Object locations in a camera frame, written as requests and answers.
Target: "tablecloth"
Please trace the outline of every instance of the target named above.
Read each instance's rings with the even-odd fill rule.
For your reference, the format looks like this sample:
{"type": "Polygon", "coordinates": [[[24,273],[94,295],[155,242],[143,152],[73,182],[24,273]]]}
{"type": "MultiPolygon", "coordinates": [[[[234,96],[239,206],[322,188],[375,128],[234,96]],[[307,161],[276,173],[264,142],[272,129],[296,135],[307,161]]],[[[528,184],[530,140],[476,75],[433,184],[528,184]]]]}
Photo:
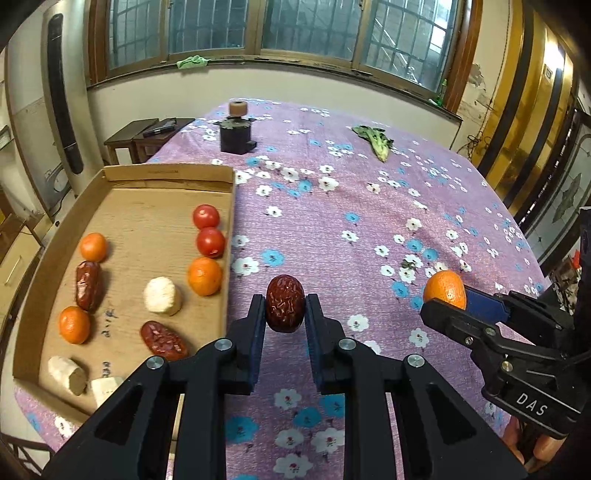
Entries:
{"type": "MultiPolygon", "coordinates": [[[[253,294],[291,274],[348,336],[394,358],[420,353],[501,433],[507,415],[482,398],[469,350],[419,317],[425,283],[439,270],[488,293],[535,297],[544,289],[535,256],[494,191],[465,158],[424,138],[318,106],[245,100],[256,119],[250,154],[220,152],[214,122],[227,115],[220,106],[150,160],[236,171],[228,318],[245,316],[253,294]],[[394,139],[386,163],[351,130],[359,124],[394,139]]],[[[16,396],[51,447],[75,431],[26,392],[16,396]]],[[[267,328],[255,392],[226,399],[228,478],[341,479],[344,410],[342,395],[316,393],[305,329],[267,328]]],[[[397,442],[395,449],[403,478],[397,442]]]]}

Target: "wooden stool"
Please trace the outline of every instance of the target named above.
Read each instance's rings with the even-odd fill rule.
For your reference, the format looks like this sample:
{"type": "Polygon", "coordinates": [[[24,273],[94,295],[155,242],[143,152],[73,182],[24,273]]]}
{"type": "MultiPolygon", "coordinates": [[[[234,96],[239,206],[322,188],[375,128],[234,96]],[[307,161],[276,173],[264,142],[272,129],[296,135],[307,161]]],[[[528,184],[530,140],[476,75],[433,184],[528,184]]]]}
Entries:
{"type": "MultiPolygon", "coordinates": [[[[163,126],[167,121],[172,120],[172,118],[165,118],[164,120],[158,122],[156,125],[153,125],[152,128],[158,128],[163,126]]],[[[139,162],[138,163],[145,163],[148,161],[150,157],[152,157],[162,146],[170,140],[173,136],[175,136],[179,131],[181,131],[184,127],[188,124],[193,122],[194,118],[177,118],[177,124],[174,127],[174,130],[170,132],[165,132],[163,134],[154,135],[152,137],[145,137],[139,132],[134,137],[135,147],[137,148],[139,162]]]]}
{"type": "Polygon", "coordinates": [[[129,156],[131,157],[131,163],[143,163],[140,162],[138,156],[138,150],[134,142],[134,137],[147,128],[158,122],[157,118],[147,118],[145,120],[135,120],[130,124],[127,124],[115,135],[112,135],[105,141],[105,146],[109,150],[109,160],[111,165],[119,165],[119,158],[117,158],[116,148],[127,148],[129,149],[129,156]]]}

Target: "air conditioner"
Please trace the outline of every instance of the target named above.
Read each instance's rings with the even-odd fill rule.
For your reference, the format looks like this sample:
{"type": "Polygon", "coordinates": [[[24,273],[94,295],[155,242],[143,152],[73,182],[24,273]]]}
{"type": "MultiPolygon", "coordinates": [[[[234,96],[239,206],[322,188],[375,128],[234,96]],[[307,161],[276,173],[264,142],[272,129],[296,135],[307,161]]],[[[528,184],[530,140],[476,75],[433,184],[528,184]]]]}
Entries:
{"type": "Polygon", "coordinates": [[[61,0],[44,13],[41,33],[45,105],[76,195],[103,167],[86,93],[84,11],[85,0],[61,0]]]}

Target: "cardboard box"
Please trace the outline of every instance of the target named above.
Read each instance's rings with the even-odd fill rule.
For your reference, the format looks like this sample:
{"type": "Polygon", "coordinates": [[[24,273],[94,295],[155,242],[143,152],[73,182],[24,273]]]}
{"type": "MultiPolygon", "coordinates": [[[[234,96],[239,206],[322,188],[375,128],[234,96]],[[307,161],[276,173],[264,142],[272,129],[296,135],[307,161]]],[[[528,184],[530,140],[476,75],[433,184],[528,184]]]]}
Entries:
{"type": "Polygon", "coordinates": [[[14,354],[15,382],[73,423],[96,410],[92,392],[75,397],[50,377],[47,361],[61,355],[76,361],[89,380],[105,373],[126,378],[151,356],[140,327],[156,320],[177,332],[195,353],[226,332],[232,239],[234,175],[230,167],[142,164],[105,167],[80,195],[43,255],[25,302],[14,354]],[[220,213],[226,250],[217,259],[224,271],[220,292],[193,293],[186,281],[191,261],[200,257],[193,209],[202,203],[220,213]],[[101,263],[106,294],[93,315],[90,338],[71,345],[59,334],[58,316],[75,305],[75,270],[83,261],[78,244],[100,232],[110,251],[101,263]],[[161,316],[144,307],[150,279],[166,276],[180,288],[183,307],[161,316]]]}

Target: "tomato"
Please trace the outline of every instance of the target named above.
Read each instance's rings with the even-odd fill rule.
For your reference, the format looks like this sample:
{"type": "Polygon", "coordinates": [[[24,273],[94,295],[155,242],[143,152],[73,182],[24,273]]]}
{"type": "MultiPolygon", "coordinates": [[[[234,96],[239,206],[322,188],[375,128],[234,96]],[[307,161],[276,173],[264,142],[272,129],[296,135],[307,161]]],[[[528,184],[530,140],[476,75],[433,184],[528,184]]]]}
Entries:
{"type": "Polygon", "coordinates": [[[218,226],[220,223],[220,214],[211,205],[199,205],[193,211],[193,223],[200,230],[208,226],[218,226]]]}
{"type": "Polygon", "coordinates": [[[207,226],[197,235],[197,250],[209,258],[221,257],[226,248],[226,239],[217,228],[207,226]]]}

